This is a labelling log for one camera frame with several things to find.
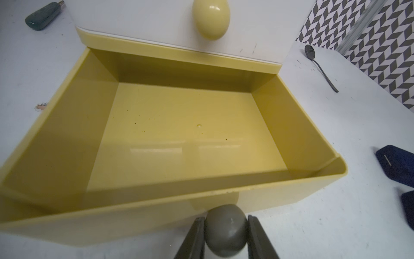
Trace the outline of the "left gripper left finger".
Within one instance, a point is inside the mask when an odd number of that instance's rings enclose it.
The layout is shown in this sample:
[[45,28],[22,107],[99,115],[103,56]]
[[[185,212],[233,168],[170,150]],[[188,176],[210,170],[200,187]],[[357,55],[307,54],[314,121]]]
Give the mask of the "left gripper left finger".
[[204,223],[203,216],[195,219],[174,259],[204,259]]

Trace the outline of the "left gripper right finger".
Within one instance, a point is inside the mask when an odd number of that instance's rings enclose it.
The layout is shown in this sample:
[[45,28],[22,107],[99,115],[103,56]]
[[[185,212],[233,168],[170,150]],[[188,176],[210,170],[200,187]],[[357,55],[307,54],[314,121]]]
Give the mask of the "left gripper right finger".
[[248,216],[249,259],[280,259],[256,216]]

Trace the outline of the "grey three-drawer storage box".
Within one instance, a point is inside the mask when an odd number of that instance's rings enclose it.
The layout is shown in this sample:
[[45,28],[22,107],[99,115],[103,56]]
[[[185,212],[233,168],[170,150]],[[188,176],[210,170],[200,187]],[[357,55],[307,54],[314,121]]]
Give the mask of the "grey three-drawer storage box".
[[312,1],[66,1],[86,49],[1,168],[1,232],[87,246],[347,165],[279,76]]

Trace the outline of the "blue brooch box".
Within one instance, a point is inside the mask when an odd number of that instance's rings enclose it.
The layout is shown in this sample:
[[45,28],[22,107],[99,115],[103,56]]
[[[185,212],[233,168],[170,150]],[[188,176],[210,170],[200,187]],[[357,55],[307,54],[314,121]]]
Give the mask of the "blue brooch box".
[[407,224],[414,230],[414,191],[402,194],[401,202]]
[[375,152],[385,175],[396,182],[414,187],[414,154],[393,145]]

